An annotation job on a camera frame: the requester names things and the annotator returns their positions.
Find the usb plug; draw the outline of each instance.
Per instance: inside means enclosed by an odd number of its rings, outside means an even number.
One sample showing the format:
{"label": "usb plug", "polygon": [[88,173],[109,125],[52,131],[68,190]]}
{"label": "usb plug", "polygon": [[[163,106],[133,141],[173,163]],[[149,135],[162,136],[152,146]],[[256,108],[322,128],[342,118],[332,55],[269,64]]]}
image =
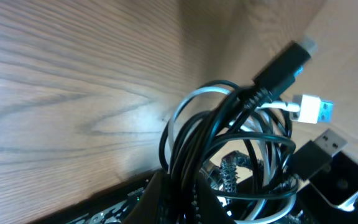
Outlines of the usb plug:
{"label": "usb plug", "polygon": [[331,129],[327,129],[322,135],[316,138],[314,143],[331,157],[335,156],[347,145],[347,141]]}
{"label": "usb plug", "polygon": [[333,116],[334,103],[321,100],[318,96],[295,95],[293,102],[300,106],[299,112],[290,113],[292,121],[316,124],[330,122]]}

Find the usb connector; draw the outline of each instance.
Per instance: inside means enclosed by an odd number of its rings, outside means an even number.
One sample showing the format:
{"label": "usb connector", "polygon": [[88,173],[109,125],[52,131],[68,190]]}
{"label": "usb connector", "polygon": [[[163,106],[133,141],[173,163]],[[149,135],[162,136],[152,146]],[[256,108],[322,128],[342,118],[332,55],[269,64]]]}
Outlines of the usb connector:
{"label": "usb connector", "polygon": [[293,102],[300,106],[299,112],[291,113],[292,121],[316,124],[317,122],[330,122],[333,115],[334,103],[321,100],[318,96],[295,95]]}
{"label": "usb connector", "polygon": [[318,113],[318,122],[331,122],[333,116],[334,103],[326,100],[321,100],[320,109]]}
{"label": "usb connector", "polygon": [[314,143],[331,156],[335,156],[347,145],[347,141],[331,129],[316,138]]}
{"label": "usb connector", "polygon": [[275,101],[295,82],[316,48],[309,38],[300,43],[291,42],[254,78],[258,89],[267,90],[267,102]]}
{"label": "usb connector", "polygon": [[347,141],[328,129],[316,140],[309,141],[293,155],[293,171],[298,176],[307,180],[327,167],[333,156],[341,151]]}

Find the cable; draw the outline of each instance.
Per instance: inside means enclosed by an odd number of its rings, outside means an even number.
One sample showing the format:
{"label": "cable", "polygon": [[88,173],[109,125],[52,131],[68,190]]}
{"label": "cable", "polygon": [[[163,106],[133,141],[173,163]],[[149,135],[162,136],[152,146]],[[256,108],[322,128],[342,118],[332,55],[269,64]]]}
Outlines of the cable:
{"label": "cable", "polygon": [[271,215],[271,216],[268,216],[265,218],[260,218],[257,220],[252,220],[252,221],[251,220],[246,220],[246,221],[245,220],[234,220],[234,221],[237,224],[268,224],[268,223],[272,223],[274,221],[281,219],[286,214],[288,214],[288,212],[290,212],[291,209],[293,208],[293,206],[295,205],[295,202],[296,202],[296,195],[292,195],[288,199],[288,203],[285,205],[285,207],[274,215]]}
{"label": "cable", "polygon": [[[210,85],[226,85],[234,90],[230,91]],[[214,110],[202,111],[192,116],[181,127],[175,139],[173,127],[181,111],[194,97],[210,92],[223,93],[226,97]],[[243,140],[249,151],[255,192],[251,195],[214,192],[216,195],[227,198],[258,200],[248,214],[246,223],[258,216],[266,200],[282,200],[296,193],[297,186],[280,194],[262,194],[262,192],[271,192],[277,186],[277,181],[280,180],[278,177],[282,175],[282,169],[287,164],[286,161],[295,150],[295,143],[290,140],[292,126],[287,111],[299,110],[299,105],[281,100],[257,106],[257,102],[264,97],[263,95],[263,91],[259,92],[254,87],[238,87],[231,82],[217,80],[206,83],[191,92],[178,105],[162,133],[159,158],[162,167],[171,175],[172,181],[180,184],[181,195],[191,193],[193,177],[201,168],[202,163],[208,161],[225,143],[232,140]],[[281,111],[284,123],[279,120],[271,108]],[[275,134],[274,125],[281,136]],[[224,128],[229,128],[229,130],[218,135]],[[171,150],[169,165],[165,160],[167,140]],[[258,162],[250,140],[256,140],[261,151],[264,165],[263,178],[258,178]]]}
{"label": "cable", "polygon": [[283,192],[281,194],[242,194],[242,193],[229,193],[229,192],[223,192],[220,190],[213,190],[213,192],[217,196],[231,198],[231,199],[239,199],[239,200],[260,200],[260,199],[266,199],[266,200],[281,200],[288,197],[291,197],[292,195],[296,194],[296,191],[298,190],[298,187],[294,187],[291,190],[287,192]]}
{"label": "cable", "polygon": [[257,109],[264,109],[264,108],[282,109],[288,112],[299,112],[301,110],[299,104],[287,103],[284,101],[274,101],[273,103],[264,103],[262,106],[257,107]]}

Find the wooden desk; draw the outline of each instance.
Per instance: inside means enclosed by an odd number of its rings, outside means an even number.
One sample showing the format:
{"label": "wooden desk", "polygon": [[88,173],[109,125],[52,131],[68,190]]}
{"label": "wooden desk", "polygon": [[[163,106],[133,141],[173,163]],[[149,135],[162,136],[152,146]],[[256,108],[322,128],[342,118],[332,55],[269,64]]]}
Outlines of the wooden desk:
{"label": "wooden desk", "polygon": [[0,1],[0,223],[158,167],[181,98],[249,82],[322,1]]}

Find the tangled cables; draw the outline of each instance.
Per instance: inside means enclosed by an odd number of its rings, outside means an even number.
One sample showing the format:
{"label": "tangled cables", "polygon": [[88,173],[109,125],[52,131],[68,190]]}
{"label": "tangled cables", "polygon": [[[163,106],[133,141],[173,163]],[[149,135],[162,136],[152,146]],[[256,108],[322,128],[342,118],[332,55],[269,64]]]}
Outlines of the tangled cables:
{"label": "tangled cables", "polygon": [[[196,96],[217,92],[226,97],[213,110],[202,111],[193,115],[174,137],[175,120],[184,107]],[[227,80],[216,80],[193,91],[178,105],[166,125],[159,145],[161,166],[175,185],[180,197],[190,204],[191,191],[195,179],[205,162],[215,155],[227,142],[242,140],[247,149],[248,166],[252,170],[252,193],[238,193],[234,188],[225,191],[214,190],[217,196],[234,200],[257,201],[252,211],[245,214],[244,220],[237,223],[270,223],[286,215],[295,203],[298,189],[297,181],[286,172],[290,169],[288,161],[295,150],[295,143],[290,139],[292,123],[289,112],[297,110],[281,100],[265,103],[269,92],[256,86],[237,86]],[[281,118],[272,108],[279,108]],[[165,160],[165,145],[171,150],[170,162]],[[256,141],[261,151],[262,160],[258,161],[251,141]],[[268,217],[260,217],[266,200],[284,200],[285,206]]]}

